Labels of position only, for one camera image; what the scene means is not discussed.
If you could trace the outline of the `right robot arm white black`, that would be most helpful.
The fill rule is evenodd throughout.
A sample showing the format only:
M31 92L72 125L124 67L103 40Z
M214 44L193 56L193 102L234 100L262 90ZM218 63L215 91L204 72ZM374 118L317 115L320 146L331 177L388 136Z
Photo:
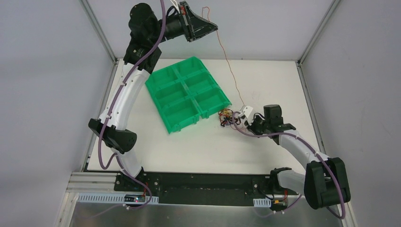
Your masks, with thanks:
M248 130L247 136L270 138L287 150L304 168L300 174L290 167L276 168L270 172L268 186L275 194L292 190L305 196L312 209L344 207L351 200L345 163L339 157L329 157L307 142L296 127L285 123L279 105L266 105L264 113L254 112L243 106L238 118Z

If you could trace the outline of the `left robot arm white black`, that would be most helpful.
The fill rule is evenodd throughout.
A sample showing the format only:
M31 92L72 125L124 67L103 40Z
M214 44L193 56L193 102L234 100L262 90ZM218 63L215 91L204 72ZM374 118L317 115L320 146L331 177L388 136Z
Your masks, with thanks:
M137 134L127 129L128 118L141 88L154 71L162 54L160 43L184 36L193 42L218 30L218 26L195 14L186 1L179 2L166 9L160 2L162 18L158 19L152 8L146 3L138 3L130 10L128 23L131 40L123 58L122 77L115 88L113 99L96 119L90 119L88 126L98 137L98 160L101 168L102 145L113 152L121 172L127 176L126 185L132 191L139 191L144 186L144 178L138 175L142 165L133 151Z

